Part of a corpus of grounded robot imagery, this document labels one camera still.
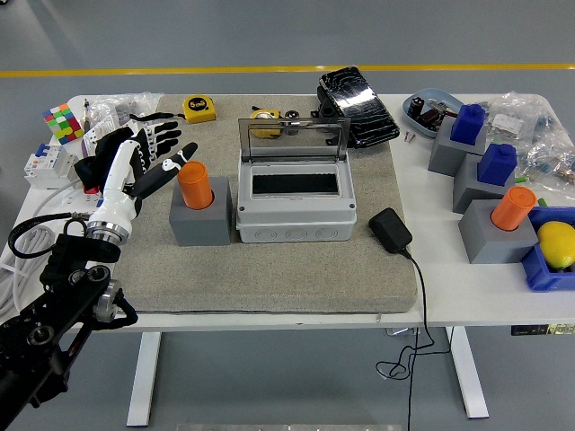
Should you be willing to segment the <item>white and black robot left hand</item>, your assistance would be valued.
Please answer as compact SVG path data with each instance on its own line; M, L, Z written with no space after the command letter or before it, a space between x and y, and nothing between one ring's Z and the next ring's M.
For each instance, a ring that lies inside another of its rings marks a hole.
M181 131L178 123L123 127L100 139L95 156L82 160L76 169L82 183L100 188L102 204L90 216L86 235L123 243L132 233L132 221L144 199L170 182L197 152L191 142L175 153Z

